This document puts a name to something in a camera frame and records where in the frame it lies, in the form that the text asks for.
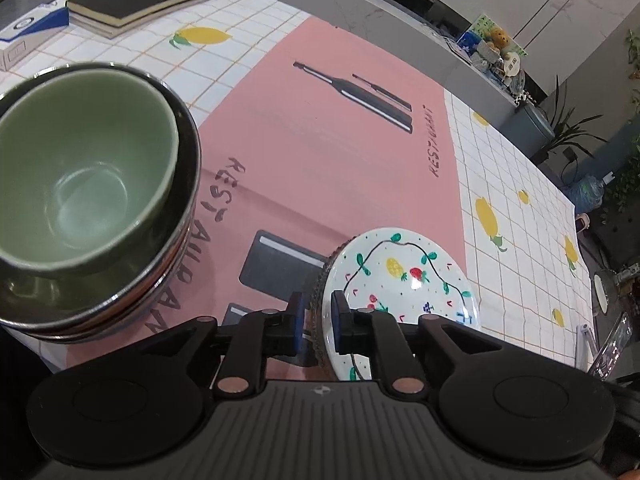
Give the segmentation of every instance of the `green leaves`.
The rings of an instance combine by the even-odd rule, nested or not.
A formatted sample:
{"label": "green leaves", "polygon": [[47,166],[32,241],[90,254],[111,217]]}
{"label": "green leaves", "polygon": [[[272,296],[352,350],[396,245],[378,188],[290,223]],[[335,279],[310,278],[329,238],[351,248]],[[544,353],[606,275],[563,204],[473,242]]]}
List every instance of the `green leaves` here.
{"label": "green leaves", "polygon": [[427,263],[428,260],[435,260],[438,257],[438,255],[434,252],[431,252],[429,254],[424,254],[422,256],[422,258],[420,259],[421,263],[423,265],[425,265]]}
{"label": "green leaves", "polygon": [[556,75],[556,98],[555,98],[554,116],[549,121],[549,125],[551,126],[552,130],[556,134],[556,138],[553,141],[551,141],[549,144],[547,144],[544,147],[544,149],[548,151],[548,150],[557,148],[559,146],[571,145],[571,146],[575,146],[576,148],[578,148],[585,154],[589,155],[590,157],[593,157],[593,155],[587,149],[582,147],[580,144],[577,144],[575,142],[575,139],[577,139],[577,137],[580,137],[580,136],[589,136],[601,142],[607,142],[606,139],[603,139],[602,137],[599,137],[599,136],[595,136],[593,134],[588,134],[586,130],[583,130],[580,128],[581,124],[586,124],[591,121],[595,121],[596,119],[601,118],[602,114],[592,115],[590,117],[581,119],[575,124],[569,124],[569,120],[571,119],[571,116],[575,112],[575,107],[569,108],[569,111],[566,113],[566,115],[564,114],[564,107],[566,106],[566,96],[568,91],[566,81],[564,82],[563,86],[564,86],[564,96],[562,98],[562,107],[560,108],[560,111],[558,113],[558,104],[560,101],[560,85],[558,81],[558,76]]}
{"label": "green leaves", "polygon": [[502,248],[502,237],[500,235],[495,235],[490,240],[495,244],[496,247],[498,247],[498,250],[501,253],[505,253],[507,251],[507,249]]}
{"label": "green leaves", "polygon": [[174,34],[174,37],[172,38],[172,40],[175,43],[179,43],[181,45],[190,45],[191,43],[189,43],[189,40],[187,40],[186,38],[183,38],[180,34]]}
{"label": "green leaves", "polygon": [[[640,136],[632,139],[632,146],[638,150],[640,147]],[[629,197],[634,196],[640,189],[640,156],[635,155],[628,159],[626,164],[616,172],[616,178],[606,187],[604,195],[603,211],[604,217],[607,220],[609,211],[607,205],[617,207],[611,207],[611,210],[617,210],[623,212],[626,208],[626,204]]]}
{"label": "green leaves", "polygon": [[356,254],[356,262],[358,263],[358,265],[362,269],[362,272],[364,272],[365,276],[370,276],[371,275],[371,271],[369,269],[367,269],[367,267],[364,266],[364,258],[362,257],[362,254],[360,254],[360,253]]}
{"label": "green leaves", "polygon": [[629,29],[628,34],[625,38],[625,43],[628,47],[628,63],[629,65],[638,62],[638,58],[640,57],[640,38],[636,36],[636,34]]}

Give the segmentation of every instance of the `lemon print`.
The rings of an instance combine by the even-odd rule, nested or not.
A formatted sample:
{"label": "lemon print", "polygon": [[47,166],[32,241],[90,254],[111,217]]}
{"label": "lemon print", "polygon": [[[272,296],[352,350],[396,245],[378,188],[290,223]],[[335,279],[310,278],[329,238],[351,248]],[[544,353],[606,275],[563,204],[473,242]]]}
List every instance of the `lemon print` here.
{"label": "lemon print", "polygon": [[564,328],[564,319],[562,318],[562,312],[555,308],[551,311],[551,317],[553,317],[554,321],[558,323],[559,326]]}
{"label": "lemon print", "polygon": [[523,204],[528,204],[529,203],[529,194],[526,191],[524,191],[524,189],[521,189],[518,192],[518,198],[520,199],[520,201]]}
{"label": "lemon print", "polygon": [[402,265],[398,263],[398,260],[395,258],[388,258],[386,260],[386,270],[388,270],[389,274],[391,274],[394,278],[400,278],[402,282],[406,281],[406,272],[402,268]]}
{"label": "lemon print", "polygon": [[484,117],[482,117],[482,115],[480,115],[478,112],[474,112],[473,113],[473,118],[478,121],[478,123],[482,124],[482,126],[488,126],[489,123],[486,121],[486,119]]}
{"label": "lemon print", "polygon": [[495,219],[494,211],[485,198],[476,200],[476,212],[478,213],[478,218],[484,228],[484,232],[487,233],[488,237],[495,246],[498,247],[501,253],[506,252],[507,249],[502,248],[502,237],[498,236],[498,221]]}
{"label": "lemon print", "polygon": [[174,34],[169,40],[169,44],[175,48],[180,48],[178,44],[190,45],[191,43],[199,43],[212,45],[222,43],[231,38],[226,32],[210,27],[193,27],[184,28]]}
{"label": "lemon print", "polygon": [[578,262],[578,253],[575,252],[574,244],[567,235],[564,235],[564,254],[566,254],[566,260],[569,263],[571,272],[574,272],[575,264]]}

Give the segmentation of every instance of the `white plate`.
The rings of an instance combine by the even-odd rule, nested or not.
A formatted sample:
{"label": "white plate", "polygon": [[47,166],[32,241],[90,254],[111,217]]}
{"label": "white plate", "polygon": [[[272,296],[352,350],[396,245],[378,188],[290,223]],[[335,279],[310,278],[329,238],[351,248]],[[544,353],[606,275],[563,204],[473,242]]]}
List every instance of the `white plate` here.
{"label": "white plate", "polygon": [[373,229],[354,238],[335,259],[322,296],[322,334],[338,380],[369,380],[369,359],[335,352],[331,293],[342,290],[350,308],[388,310],[398,322],[422,314],[448,317],[480,330],[471,284],[455,261],[427,237],[398,228]]}

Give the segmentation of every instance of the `green bowl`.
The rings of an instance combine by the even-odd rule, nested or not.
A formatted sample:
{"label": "green bowl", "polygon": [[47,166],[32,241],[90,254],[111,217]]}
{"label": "green bowl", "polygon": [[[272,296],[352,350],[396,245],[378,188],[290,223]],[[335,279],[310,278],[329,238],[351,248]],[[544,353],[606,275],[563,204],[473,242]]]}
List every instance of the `green bowl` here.
{"label": "green bowl", "polygon": [[177,153],[171,107],[141,78],[81,70],[38,86],[0,119],[0,258],[95,270],[158,212]]}

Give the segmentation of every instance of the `printed knife image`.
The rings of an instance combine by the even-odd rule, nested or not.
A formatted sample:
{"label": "printed knife image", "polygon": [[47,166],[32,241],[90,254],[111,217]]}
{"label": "printed knife image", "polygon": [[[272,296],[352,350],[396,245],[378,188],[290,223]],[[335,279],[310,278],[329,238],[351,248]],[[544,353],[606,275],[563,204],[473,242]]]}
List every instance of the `printed knife image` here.
{"label": "printed knife image", "polygon": [[411,117],[408,114],[405,114],[402,110],[399,110],[395,106],[387,103],[385,100],[382,100],[377,95],[372,94],[371,92],[363,88],[360,88],[358,85],[352,83],[351,81],[340,78],[332,78],[331,76],[327,76],[326,74],[318,72],[318,70],[315,70],[297,61],[293,64],[293,66],[307,72],[308,74],[316,76],[318,79],[321,79],[325,83],[329,83],[347,99],[350,99],[351,101],[354,101],[360,106],[366,108],[370,112],[379,115],[395,126],[402,128],[404,131],[408,133],[413,132],[414,128],[412,126]]}
{"label": "printed knife image", "polygon": [[398,103],[401,107],[406,108],[407,110],[411,111],[411,105],[405,101],[404,99],[399,98],[397,95],[392,94],[389,90],[385,90],[384,88],[382,88],[382,86],[380,85],[376,85],[375,83],[370,83],[369,81],[367,81],[366,79],[364,79],[363,77],[360,77],[358,74],[351,74],[354,78],[362,81],[364,84],[369,85],[371,88],[373,88],[376,92],[378,92],[379,94],[382,94],[383,96],[388,97],[389,99],[391,99],[392,101],[395,101],[396,103]]}

